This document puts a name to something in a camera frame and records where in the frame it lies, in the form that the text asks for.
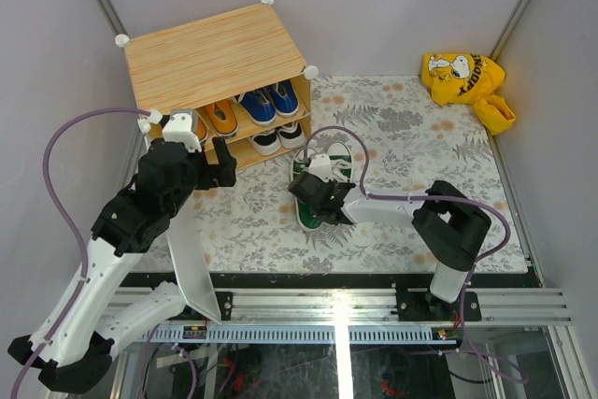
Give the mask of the orange sneaker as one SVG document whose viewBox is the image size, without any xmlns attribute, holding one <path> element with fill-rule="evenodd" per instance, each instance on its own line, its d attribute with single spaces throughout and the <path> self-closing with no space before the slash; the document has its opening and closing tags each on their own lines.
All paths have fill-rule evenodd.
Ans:
<svg viewBox="0 0 598 399">
<path fill-rule="evenodd" d="M 204 110 L 218 136 L 230 138 L 237 134 L 238 120 L 228 99 L 206 105 Z"/>
<path fill-rule="evenodd" d="M 198 115 L 196 117 L 196 119 L 197 119 L 196 134 L 200 140 L 200 143 L 202 145 L 204 145 L 208 141 L 209 132 L 207 130 L 206 123 L 205 123 L 204 119 L 200 115 Z"/>
</svg>

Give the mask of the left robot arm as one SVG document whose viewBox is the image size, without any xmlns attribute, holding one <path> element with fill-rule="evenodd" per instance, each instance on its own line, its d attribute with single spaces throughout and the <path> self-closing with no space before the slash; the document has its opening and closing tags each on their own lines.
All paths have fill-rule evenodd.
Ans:
<svg viewBox="0 0 598 399">
<path fill-rule="evenodd" d="M 8 354 L 37 369 L 48 390 L 88 392 L 127 346 L 177 315 L 222 321 L 205 258 L 192 242 L 192 218 L 184 214 L 194 192 L 235 185 L 235 158 L 223 138 L 212 143 L 214 164 L 201 150 L 153 140 L 136 174 L 102 209 L 59 304 L 37 331 L 10 343 Z M 107 317 L 114 293 L 160 235 L 167 238 L 176 279 Z"/>
</svg>

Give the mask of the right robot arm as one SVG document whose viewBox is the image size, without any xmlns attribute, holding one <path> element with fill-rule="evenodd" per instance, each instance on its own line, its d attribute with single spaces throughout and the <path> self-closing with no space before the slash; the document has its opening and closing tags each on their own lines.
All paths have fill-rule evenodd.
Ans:
<svg viewBox="0 0 598 399">
<path fill-rule="evenodd" d="M 436 199 L 398 201 L 387 192 L 365 195 L 352 182 L 323 180 L 304 172 L 289 192 L 319 221 L 331 225 L 382 223 L 414 229 L 436 258 L 427 292 L 398 292 L 403 321 L 461 319 L 459 295 L 491 227 L 490 217 L 470 205 L 450 183 L 434 182 L 426 192 Z"/>
</svg>

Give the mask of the translucent white cabinet door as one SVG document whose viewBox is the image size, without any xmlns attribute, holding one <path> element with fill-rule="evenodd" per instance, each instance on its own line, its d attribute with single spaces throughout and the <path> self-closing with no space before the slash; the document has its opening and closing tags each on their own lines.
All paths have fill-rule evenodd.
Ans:
<svg viewBox="0 0 598 399">
<path fill-rule="evenodd" d="M 185 304 L 209 320 L 221 323 L 221 310 L 200 245 L 193 205 L 191 196 L 166 231 L 172 265 Z"/>
</svg>

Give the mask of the black white sneaker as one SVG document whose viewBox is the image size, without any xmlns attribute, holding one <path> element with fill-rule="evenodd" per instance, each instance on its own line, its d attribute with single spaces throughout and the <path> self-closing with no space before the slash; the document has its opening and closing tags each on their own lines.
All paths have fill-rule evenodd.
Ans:
<svg viewBox="0 0 598 399">
<path fill-rule="evenodd" d="M 251 136 L 249 143 L 262 156 L 270 156 L 281 148 L 276 128 Z"/>
<path fill-rule="evenodd" d="M 301 147 L 306 142 L 306 135 L 302 124 L 299 121 L 293 121 L 279 126 L 277 128 L 277 134 L 281 146 L 288 150 Z"/>
</svg>

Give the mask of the green sneaker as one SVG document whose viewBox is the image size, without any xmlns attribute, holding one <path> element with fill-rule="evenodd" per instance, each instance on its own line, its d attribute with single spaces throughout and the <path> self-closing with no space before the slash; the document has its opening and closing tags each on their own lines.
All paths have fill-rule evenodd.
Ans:
<svg viewBox="0 0 598 399">
<path fill-rule="evenodd" d="M 298 178 L 303 171 L 308 168 L 310 163 L 310 158 L 315 154 L 315 150 L 309 148 L 307 150 L 307 157 L 304 157 L 304 150 L 299 149 L 295 152 L 292 163 L 291 163 L 291 171 L 290 171 L 290 181 L 294 181 Z M 297 221 L 301 228 L 305 232 L 311 232 L 317 230 L 320 225 L 321 221 L 319 221 L 316 217 L 312 216 L 309 212 L 308 206 L 304 203 L 300 202 L 297 198 L 294 199 L 295 204 L 295 211 L 297 216 Z"/>
<path fill-rule="evenodd" d="M 342 142 L 333 142 L 326 154 L 331 161 L 333 177 L 339 182 L 352 182 L 353 159 L 350 149 Z"/>
</svg>

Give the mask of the blue sneaker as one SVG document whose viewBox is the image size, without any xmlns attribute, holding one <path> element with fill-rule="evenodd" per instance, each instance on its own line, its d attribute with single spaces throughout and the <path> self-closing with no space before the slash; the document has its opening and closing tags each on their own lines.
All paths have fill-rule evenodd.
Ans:
<svg viewBox="0 0 598 399">
<path fill-rule="evenodd" d="M 287 79 L 267 87 L 277 114 L 284 118 L 295 116 L 299 111 L 299 100 Z"/>
<path fill-rule="evenodd" d="M 239 95 L 237 102 L 249 114 L 251 120 L 263 127 L 270 126 L 276 119 L 276 110 L 264 89 Z"/>
</svg>

